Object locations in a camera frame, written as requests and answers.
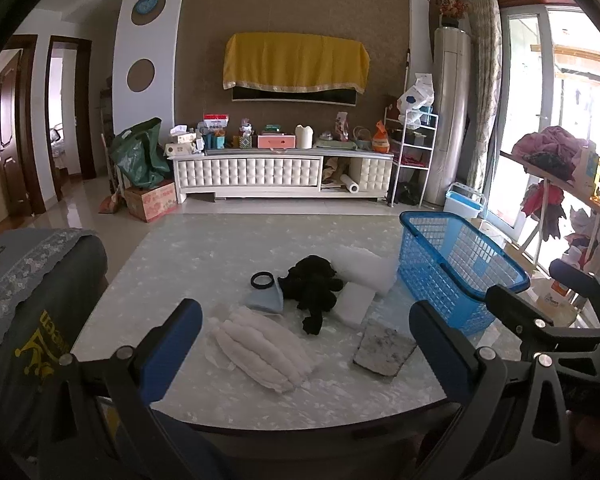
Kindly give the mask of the blue plastic basket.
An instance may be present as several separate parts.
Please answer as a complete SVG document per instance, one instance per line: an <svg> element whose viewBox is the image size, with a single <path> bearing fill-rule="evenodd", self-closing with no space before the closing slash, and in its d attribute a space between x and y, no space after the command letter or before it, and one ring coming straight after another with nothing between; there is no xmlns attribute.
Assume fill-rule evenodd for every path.
<svg viewBox="0 0 600 480"><path fill-rule="evenodd" d="M412 297L428 301L449 326L471 336L494 315L486 291L530 286L527 272L468 220L445 211L405 211L398 274Z"/></svg>

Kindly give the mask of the white sponge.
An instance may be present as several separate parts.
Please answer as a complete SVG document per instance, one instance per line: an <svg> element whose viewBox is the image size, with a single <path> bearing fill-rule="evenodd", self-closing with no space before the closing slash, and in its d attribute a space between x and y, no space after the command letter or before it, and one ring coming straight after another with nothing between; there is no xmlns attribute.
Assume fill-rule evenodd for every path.
<svg viewBox="0 0 600 480"><path fill-rule="evenodd" d="M351 328L360 328L375 298L373 289L347 282L338 295L332 316Z"/></svg>

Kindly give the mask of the white ribbed fluffy cloth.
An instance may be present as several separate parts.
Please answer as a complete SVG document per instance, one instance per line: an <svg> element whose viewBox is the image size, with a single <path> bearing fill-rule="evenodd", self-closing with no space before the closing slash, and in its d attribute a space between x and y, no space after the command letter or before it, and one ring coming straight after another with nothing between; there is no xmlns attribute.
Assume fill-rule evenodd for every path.
<svg viewBox="0 0 600 480"><path fill-rule="evenodd" d="M241 370L260 386L287 393L304 385L320 362L303 340L276 321L247 307L210 318L206 359L220 370Z"/></svg>

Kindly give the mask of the white foam pad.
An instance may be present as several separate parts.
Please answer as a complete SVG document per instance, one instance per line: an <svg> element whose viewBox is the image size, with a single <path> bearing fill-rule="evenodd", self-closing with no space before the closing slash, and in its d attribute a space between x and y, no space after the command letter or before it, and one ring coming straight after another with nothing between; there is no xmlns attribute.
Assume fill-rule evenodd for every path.
<svg viewBox="0 0 600 480"><path fill-rule="evenodd" d="M340 246L332 255L332 267L343 281L353 282L386 296L396 282L398 259L381 257L365 248Z"/></svg>

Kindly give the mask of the orange label bottle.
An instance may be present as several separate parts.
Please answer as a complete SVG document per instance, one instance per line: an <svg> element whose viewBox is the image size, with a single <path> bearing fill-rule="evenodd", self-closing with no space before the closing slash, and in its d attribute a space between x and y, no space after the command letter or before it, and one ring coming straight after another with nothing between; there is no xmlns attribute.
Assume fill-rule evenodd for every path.
<svg viewBox="0 0 600 480"><path fill-rule="evenodd" d="M570 326L577 317L576 309L570 304L568 294L554 289L554 281L538 278L533 281L536 307L548 316L557 327Z"/></svg>

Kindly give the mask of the wooden drying rack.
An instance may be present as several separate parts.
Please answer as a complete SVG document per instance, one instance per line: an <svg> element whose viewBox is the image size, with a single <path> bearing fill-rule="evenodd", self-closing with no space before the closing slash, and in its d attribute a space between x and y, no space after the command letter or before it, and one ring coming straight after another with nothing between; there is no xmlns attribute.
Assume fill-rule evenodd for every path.
<svg viewBox="0 0 600 480"><path fill-rule="evenodd" d="M600 236L600 204L586 196L580 190L575 188L569 182L558 179L558 177L549 174L541 168L535 167L526 160L501 152L501 158L510 162L516 162L524 168L528 176L528 185L532 191L541 193L541 200L537 200L535 205L538 208L527 216L522 210L518 212L518 217L510 229L512 234L512 244L516 251L526 258L533 269L541 269L548 272L550 260L542 255L542 247L549 247L551 256L558 256L557 244L560 240L560 248L566 249L567 243L571 240L585 240L588 244L580 246L583 258L591 257L592 252L598 244ZM544 226L550 213L557 211L552 203L552 188L560 188L564 200L560 204L564 210L564 215L557 219L558 237L554 237Z"/></svg>

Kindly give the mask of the pink clothes pile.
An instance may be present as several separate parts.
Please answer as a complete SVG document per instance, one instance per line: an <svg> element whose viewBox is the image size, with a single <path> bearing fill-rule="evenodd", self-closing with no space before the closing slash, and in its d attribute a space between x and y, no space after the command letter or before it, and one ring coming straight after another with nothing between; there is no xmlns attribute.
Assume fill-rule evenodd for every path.
<svg viewBox="0 0 600 480"><path fill-rule="evenodd" d="M576 138L562 127L553 126L525 134L514 144L510 154L569 181L585 147L585 140Z"/></svg>

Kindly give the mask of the light blue storage bin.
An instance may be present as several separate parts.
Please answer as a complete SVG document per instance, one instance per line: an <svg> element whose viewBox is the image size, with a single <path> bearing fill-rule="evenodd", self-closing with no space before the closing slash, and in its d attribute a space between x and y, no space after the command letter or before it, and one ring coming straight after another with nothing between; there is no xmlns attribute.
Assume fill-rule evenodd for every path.
<svg viewBox="0 0 600 480"><path fill-rule="evenodd" d="M443 210L465 219L478 218L486 210L486 196L460 182L453 182L445 193Z"/></svg>

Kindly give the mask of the paper roll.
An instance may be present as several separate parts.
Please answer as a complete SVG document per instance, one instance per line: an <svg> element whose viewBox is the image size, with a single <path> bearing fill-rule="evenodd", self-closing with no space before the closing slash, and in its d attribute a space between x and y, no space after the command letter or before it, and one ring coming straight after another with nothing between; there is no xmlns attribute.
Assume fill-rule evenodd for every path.
<svg viewBox="0 0 600 480"><path fill-rule="evenodd" d="M351 194L360 192L360 185L347 174L340 176L341 185Z"/></svg>

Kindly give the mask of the white metal shelf rack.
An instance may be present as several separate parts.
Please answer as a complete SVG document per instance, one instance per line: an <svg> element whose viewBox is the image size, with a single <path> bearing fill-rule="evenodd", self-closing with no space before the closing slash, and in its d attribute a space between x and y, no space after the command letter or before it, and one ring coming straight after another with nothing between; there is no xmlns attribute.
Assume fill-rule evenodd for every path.
<svg viewBox="0 0 600 480"><path fill-rule="evenodd" d="M437 141L439 116L431 106L419 110L422 114L410 126L400 122L396 104L384 110L392 155L388 204L393 206L406 198L407 203L422 206L429 181L434 144Z"/></svg>

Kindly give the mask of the red cardboard box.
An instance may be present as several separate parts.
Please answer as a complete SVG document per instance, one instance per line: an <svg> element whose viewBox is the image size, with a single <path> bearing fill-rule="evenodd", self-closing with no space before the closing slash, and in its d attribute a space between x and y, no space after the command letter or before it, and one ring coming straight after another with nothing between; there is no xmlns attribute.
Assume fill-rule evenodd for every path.
<svg viewBox="0 0 600 480"><path fill-rule="evenodd" d="M173 181L161 182L156 188L136 188L124 190L124 199L130 215L149 223L178 206Z"/></svg>

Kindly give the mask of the orange bag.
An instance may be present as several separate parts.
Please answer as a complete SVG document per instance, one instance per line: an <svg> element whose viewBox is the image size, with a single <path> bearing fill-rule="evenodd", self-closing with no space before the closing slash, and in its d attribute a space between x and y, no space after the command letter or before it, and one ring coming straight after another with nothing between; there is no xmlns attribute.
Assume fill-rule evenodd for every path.
<svg viewBox="0 0 600 480"><path fill-rule="evenodd" d="M376 131L372 136L372 151L388 154L391 150L390 139L385 124L380 120L376 122Z"/></svg>

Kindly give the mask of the white tufted TV cabinet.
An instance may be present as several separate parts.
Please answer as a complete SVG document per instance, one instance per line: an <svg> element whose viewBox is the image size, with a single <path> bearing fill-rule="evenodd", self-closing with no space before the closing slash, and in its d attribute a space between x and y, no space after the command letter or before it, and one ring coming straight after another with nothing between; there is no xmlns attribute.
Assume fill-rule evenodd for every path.
<svg viewBox="0 0 600 480"><path fill-rule="evenodd" d="M194 194L216 198L362 198L384 200L389 192L392 156L369 151L211 150L172 155L176 198ZM360 185L349 193L347 174Z"/></svg>

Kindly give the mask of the standing air conditioner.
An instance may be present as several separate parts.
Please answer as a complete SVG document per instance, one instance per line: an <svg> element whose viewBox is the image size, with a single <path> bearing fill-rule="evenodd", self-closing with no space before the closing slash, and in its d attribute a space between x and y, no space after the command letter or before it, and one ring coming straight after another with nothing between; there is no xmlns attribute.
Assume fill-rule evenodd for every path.
<svg viewBox="0 0 600 480"><path fill-rule="evenodd" d="M471 43L467 32L439 27L434 34L434 114L438 116L424 201L442 206L455 181L466 126Z"/></svg>

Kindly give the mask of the green plastic bag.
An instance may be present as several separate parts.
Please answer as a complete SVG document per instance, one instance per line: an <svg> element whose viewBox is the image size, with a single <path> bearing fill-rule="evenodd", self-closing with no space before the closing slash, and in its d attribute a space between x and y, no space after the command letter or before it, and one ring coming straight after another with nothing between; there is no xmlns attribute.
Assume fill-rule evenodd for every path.
<svg viewBox="0 0 600 480"><path fill-rule="evenodd" d="M109 156L136 188L151 190L172 178L172 167L159 143L161 119L154 117L124 130L112 140Z"/></svg>

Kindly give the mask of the patterned curtain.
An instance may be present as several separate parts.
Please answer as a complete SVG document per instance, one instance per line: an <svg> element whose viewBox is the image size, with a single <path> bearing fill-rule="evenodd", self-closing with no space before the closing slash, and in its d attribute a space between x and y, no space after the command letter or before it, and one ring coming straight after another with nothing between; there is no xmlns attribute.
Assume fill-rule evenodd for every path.
<svg viewBox="0 0 600 480"><path fill-rule="evenodd" d="M502 83L503 33L498 0L468 0L471 32L476 40L476 128L467 183L482 192L489 144L498 114Z"/></svg>

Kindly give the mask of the white jug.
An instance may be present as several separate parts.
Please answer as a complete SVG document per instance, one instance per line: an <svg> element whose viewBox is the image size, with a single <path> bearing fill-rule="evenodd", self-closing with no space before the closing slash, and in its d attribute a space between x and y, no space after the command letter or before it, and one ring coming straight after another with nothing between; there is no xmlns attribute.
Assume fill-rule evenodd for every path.
<svg viewBox="0 0 600 480"><path fill-rule="evenodd" d="M314 131L311 126L296 125L294 136L296 137L296 148L309 150L313 146Z"/></svg>

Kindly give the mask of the pink drawer box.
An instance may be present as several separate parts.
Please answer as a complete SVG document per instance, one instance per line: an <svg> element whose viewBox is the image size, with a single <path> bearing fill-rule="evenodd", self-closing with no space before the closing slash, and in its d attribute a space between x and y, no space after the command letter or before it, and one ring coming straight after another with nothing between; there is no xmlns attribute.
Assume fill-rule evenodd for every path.
<svg viewBox="0 0 600 480"><path fill-rule="evenodd" d="M257 148L260 150L289 150L296 147L296 137L286 134L260 134Z"/></svg>

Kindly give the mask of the black wall TV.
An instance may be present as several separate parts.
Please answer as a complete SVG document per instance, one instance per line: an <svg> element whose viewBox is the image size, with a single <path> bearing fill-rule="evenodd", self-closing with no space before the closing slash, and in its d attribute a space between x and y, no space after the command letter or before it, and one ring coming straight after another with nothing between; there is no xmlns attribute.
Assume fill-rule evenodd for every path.
<svg viewBox="0 0 600 480"><path fill-rule="evenodd" d="M356 102L358 102L358 92L354 89L324 90L317 92L281 92L235 87L230 90L230 94L232 95L232 100L234 102L307 102L343 106L355 106Z"/></svg>

